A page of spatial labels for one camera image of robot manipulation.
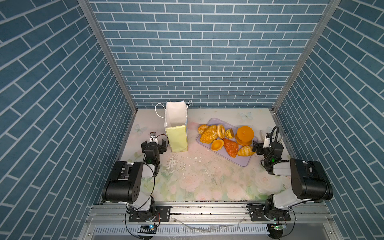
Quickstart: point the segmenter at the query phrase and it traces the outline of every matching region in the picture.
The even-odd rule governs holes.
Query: side wall
[[[383,12],[384,1],[342,0],[278,109],[298,157],[326,168],[350,239],[383,238]]]
[[[0,103],[0,239],[78,237],[132,111],[76,0],[0,2]]]
[[[91,0],[139,108],[270,108],[329,0]]]

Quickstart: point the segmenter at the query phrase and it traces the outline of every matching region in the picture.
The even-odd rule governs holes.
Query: metal corner beam
[[[137,107],[135,105],[135,102],[133,101],[131,94],[128,91],[127,85],[124,82],[123,76],[121,75],[121,72],[111,52],[111,49],[108,46],[107,40],[104,37],[104,34],[96,19],[95,13],[92,10],[89,0],[78,0],[78,2],[80,4],[82,11],[84,12],[85,18],[88,20],[88,23],[91,26],[93,33],[95,34],[95,37],[101,47],[101,50],[104,52],[104,55],[109,63],[109,66],[111,67],[112,72],[115,75],[117,82],[119,83],[120,88],[124,93],[125,98],[128,101],[128,104],[131,106],[133,113],[136,113]]]
[[[331,19],[333,13],[335,12],[336,8],[339,6],[340,1],[341,0],[330,0],[328,5],[325,7],[323,15],[320,18],[320,21],[318,22],[318,24],[316,24],[316,27],[313,30],[313,33],[309,38],[307,45],[305,46],[302,54],[297,60],[296,65],[293,67],[292,72],[288,77],[288,80],[285,83],[283,89],[281,90],[280,95],[278,96],[276,102],[273,104],[272,111],[274,113],[277,112],[285,96],[287,95],[289,89],[292,87],[293,83],[295,82],[297,76],[299,75],[301,69],[303,68],[305,62],[307,61],[309,55],[311,54],[313,48],[315,47],[325,27],[327,26],[329,20]]]

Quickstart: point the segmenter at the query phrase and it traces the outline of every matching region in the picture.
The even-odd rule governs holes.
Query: toy food
[[[230,129],[228,129],[228,130],[225,131],[225,136],[226,136],[227,138],[229,138],[229,139],[232,139],[232,138],[233,138],[234,134],[233,134],[233,130],[232,130],[232,128],[230,128]]]
[[[214,140],[211,145],[213,151],[219,151],[224,146],[224,141],[221,139]]]
[[[225,128],[222,124],[217,125],[217,136],[221,139],[225,137]]]
[[[198,129],[199,134],[203,134],[203,132],[204,132],[208,127],[209,127],[209,126],[208,126],[208,125],[205,125],[205,124],[201,125],[201,126],[199,127],[199,129]]]
[[[238,152],[237,155],[241,157],[248,157],[253,155],[255,152],[252,152],[252,147],[251,146],[244,146],[242,147]]]
[[[212,143],[217,138],[217,126],[208,127],[200,137],[202,143]]]
[[[235,139],[238,144],[241,146],[244,145],[251,145],[252,144],[252,139],[253,139],[253,130],[250,127],[244,126],[240,127],[237,130],[237,133],[235,135]]]
[[[228,155],[231,157],[236,157],[237,151],[239,150],[239,145],[236,142],[226,138],[224,138],[223,141],[225,150],[227,151]]]

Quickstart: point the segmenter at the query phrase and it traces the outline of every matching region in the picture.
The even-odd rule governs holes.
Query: black mounting plate
[[[160,213],[160,222],[169,222],[170,206],[156,206],[155,214]],[[137,213],[129,212],[129,222],[145,222]]]
[[[271,221],[270,219],[266,218],[263,208],[264,208],[264,205],[250,205],[250,206],[248,206],[249,215],[251,216],[251,221],[253,221],[253,222]],[[289,213],[286,213],[283,216],[281,216],[279,218],[279,222],[291,220],[291,216],[289,215]]]

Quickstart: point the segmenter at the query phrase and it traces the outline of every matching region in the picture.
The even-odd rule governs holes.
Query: table
[[[164,109],[158,110],[160,116]],[[160,170],[153,193],[155,201],[205,201],[266,199],[291,187],[290,177],[269,175],[260,165],[263,156],[254,154],[246,167],[207,150],[196,142],[197,128],[210,118],[218,118],[236,127],[250,126],[259,141],[275,126],[268,109],[189,109],[188,148],[186,152],[160,155]],[[143,160],[141,143],[149,141],[149,133],[165,134],[164,119],[154,109],[139,109],[121,157],[122,161]],[[290,159],[286,149],[283,159]],[[141,191],[149,194],[153,178],[144,177]]]

